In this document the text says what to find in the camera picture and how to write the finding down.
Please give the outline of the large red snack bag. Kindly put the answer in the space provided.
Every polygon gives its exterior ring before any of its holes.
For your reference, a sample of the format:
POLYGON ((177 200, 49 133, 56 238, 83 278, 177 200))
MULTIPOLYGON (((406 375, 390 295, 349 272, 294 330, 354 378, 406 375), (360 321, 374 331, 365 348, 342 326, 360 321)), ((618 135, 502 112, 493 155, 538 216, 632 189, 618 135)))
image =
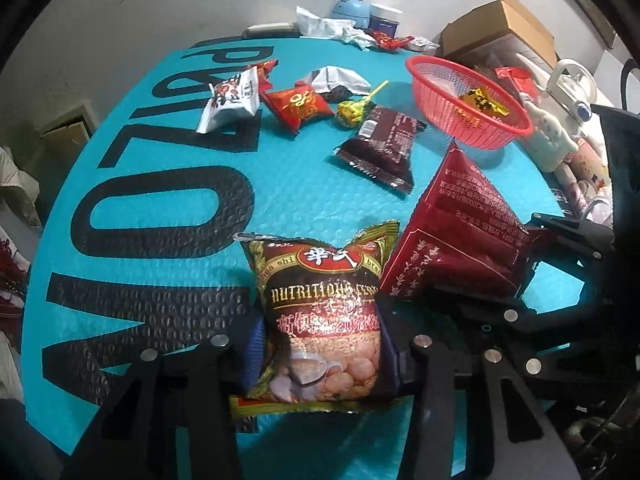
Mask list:
POLYGON ((385 265, 380 291, 411 299, 437 285, 515 297, 532 245, 532 233, 452 142, 385 265))

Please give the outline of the green nutrition cereal bag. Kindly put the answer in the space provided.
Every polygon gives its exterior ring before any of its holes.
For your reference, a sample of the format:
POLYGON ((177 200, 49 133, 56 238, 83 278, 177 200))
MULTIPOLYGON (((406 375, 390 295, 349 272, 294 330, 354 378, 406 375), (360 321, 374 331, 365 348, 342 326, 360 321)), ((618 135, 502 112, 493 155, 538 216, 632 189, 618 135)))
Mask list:
POLYGON ((375 296, 399 223, 368 226, 342 247, 322 240, 239 233, 266 318, 262 371, 247 390, 260 404, 320 410, 361 401, 381 382, 375 296))

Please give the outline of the yellow snack packet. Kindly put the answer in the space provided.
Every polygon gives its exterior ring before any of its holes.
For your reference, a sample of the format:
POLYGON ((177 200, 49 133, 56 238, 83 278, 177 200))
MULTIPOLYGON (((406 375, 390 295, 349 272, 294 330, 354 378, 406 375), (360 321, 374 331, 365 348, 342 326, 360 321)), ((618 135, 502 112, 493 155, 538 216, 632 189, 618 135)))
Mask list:
POLYGON ((459 100, 492 118, 506 118, 510 115, 510 110, 495 101, 484 87, 473 88, 462 93, 459 100))

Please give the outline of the dark brown snack packet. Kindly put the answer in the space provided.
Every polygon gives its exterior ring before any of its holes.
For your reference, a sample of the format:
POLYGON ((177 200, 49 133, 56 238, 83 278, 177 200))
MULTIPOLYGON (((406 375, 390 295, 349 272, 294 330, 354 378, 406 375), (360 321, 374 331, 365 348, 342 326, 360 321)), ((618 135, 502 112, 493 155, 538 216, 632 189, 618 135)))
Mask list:
POLYGON ((370 179, 408 195, 414 187, 410 167, 413 141, 425 128, 426 122, 375 105, 356 136, 343 142, 335 155, 370 179))

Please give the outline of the white red snack packet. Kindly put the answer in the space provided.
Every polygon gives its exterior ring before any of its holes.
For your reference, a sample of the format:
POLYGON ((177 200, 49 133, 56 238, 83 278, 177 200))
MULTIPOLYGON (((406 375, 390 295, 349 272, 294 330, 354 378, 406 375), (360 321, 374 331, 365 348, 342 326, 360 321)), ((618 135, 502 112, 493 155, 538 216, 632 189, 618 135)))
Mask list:
POLYGON ((243 70, 216 86, 202 111, 196 132, 209 133, 232 122, 252 118, 259 110, 259 78, 256 67, 243 70))

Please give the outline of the paper cup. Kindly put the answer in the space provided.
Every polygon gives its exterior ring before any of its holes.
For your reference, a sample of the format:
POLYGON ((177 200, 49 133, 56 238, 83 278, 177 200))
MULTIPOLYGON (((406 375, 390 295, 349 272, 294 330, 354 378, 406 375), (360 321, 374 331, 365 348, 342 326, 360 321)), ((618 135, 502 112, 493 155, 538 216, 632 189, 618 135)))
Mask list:
POLYGON ((578 151, 572 155, 568 166, 579 181, 588 182, 596 191, 611 184, 608 166, 585 140, 578 141, 578 151))

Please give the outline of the teal bubble mat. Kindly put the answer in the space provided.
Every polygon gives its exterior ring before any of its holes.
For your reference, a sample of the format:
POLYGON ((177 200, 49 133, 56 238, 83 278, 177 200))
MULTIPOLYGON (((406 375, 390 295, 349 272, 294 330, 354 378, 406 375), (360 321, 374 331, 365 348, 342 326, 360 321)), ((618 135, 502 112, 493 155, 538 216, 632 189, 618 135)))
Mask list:
MULTIPOLYGON (((342 247, 396 220, 400 240, 452 143, 416 106, 406 67, 413 56, 322 39, 206 41, 157 65, 105 119, 58 194, 26 299, 26 415, 68 453, 64 478, 194 479, 193 351, 232 315, 260 305, 236 234, 342 247), (338 104, 363 97, 342 88, 320 94, 334 116, 306 122, 297 136, 260 91, 254 117, 196 132, 211 84, 274 58, 266 92, 328 65, 354 70, 371 90, 388 80, 363 119, 382 105, 426 122, 413 141, 412 192, 335 155, 362 124, 337 122, 338 104)), ((547 235, 528 218, 559 209, 544 178, 514 141, 458 147, 532 233, 530 268, 547 235)), ((526 307, 547 313, 577 297, 577 280, 548 264, 538 271, 518 294, 526 307)), ((386 346, 382 334, 381 382, 358 402, 311 410, 260 404, 248 389, 232 396, 241 479, 399 479, 413 395, 398 390, 386 346)))

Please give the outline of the red box packet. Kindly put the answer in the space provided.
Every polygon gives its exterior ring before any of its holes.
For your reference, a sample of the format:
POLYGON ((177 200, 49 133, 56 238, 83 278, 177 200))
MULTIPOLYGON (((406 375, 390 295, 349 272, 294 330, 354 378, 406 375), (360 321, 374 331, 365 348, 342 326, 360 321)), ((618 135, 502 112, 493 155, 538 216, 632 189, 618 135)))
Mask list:
POLYGON ((500 66, 495 68, 495 76, 498 84, 514 99, 536 101, 539 98, 533 76, 525 68, 500 66))

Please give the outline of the red plastic basket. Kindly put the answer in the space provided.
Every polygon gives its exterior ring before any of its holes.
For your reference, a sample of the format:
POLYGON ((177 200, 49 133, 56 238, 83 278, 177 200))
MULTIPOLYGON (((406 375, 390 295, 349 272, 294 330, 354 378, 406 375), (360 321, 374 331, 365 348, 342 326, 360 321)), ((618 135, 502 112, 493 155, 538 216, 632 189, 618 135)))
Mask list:
POLYGON ((416 55, 406 67, 416 106, 435 127, 481 150, 498 150, 530 136, 525 108, 498 84, 465 66, 416 55))

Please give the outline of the brown cardboard box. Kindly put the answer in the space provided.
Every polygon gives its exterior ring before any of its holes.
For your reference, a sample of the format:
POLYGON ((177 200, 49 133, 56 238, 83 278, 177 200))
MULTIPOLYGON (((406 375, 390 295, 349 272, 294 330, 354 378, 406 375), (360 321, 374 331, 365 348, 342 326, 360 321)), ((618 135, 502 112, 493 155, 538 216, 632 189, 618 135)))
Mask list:
POLYGON ((473 65, 491 53, 511 64, 519 53, 543 68, 555 66, 554 37, 520 0, 494 0, 450 22, 440 33, 442 56, 473 65))

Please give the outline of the orange red snack packet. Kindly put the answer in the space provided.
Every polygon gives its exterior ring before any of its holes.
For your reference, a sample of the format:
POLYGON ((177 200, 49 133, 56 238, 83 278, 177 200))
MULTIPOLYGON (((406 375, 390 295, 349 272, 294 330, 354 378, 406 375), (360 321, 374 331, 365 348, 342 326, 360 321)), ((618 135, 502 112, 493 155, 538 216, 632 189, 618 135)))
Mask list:
POLYGON ((297 136, 306 122, 334 116, 332 108, 310 84, 280 91, 263 91, 260 99, 292 136, 297 136))

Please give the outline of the white crumpled wrapper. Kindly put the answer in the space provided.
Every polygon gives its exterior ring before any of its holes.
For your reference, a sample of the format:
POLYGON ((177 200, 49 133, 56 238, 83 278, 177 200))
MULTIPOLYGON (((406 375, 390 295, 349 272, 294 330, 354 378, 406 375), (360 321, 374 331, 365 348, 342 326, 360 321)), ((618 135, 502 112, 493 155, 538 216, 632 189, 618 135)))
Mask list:
POLYGON ((312 70, 302 79, 296 81, 296 86, 300 84, 308 84, 318 94, 342 88, 352 96, 364 96, 371 90, 370 82, 354 70, 333 65, 312 70))

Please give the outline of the red candy wrapper at back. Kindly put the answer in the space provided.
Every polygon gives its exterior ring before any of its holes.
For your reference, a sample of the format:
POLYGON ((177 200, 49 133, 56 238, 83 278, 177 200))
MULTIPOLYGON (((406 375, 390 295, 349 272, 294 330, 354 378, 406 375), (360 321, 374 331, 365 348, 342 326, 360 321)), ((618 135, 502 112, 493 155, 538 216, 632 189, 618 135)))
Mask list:
POLYGON ((413 36, 407 36, 404 38, 395 38, 387 35, 385 32, 378 32, 377 30, 368 29, 367 34, 371 36, 375 45, 386 52, 395 52, 398 49, 405 49, 414 39, 413 36))

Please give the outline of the small red snack packet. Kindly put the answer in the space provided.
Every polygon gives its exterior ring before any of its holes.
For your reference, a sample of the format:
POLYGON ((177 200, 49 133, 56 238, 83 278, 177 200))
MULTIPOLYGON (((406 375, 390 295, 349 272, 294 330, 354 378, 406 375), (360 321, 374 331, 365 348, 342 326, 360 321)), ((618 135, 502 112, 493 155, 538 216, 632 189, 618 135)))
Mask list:
POLYGON ((272 83, 269 77, 278 63, 279 61, 274 58, 273 60, 262 61, 246 66, 247 70, 251 70, 252 68, 257 70, 258 88, 260 92, 266 92, 272 89, 272 83))

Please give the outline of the blue deer humidifier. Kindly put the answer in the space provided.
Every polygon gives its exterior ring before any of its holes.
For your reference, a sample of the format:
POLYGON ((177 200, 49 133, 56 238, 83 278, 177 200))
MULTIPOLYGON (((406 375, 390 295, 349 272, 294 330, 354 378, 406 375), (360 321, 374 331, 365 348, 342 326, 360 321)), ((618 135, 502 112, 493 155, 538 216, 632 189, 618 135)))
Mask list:
POLYGON ((370 2, 368 0, 337 0, 330 12, 334 20, 349 20, 356 28, 366 29, 370 23, 370 2))

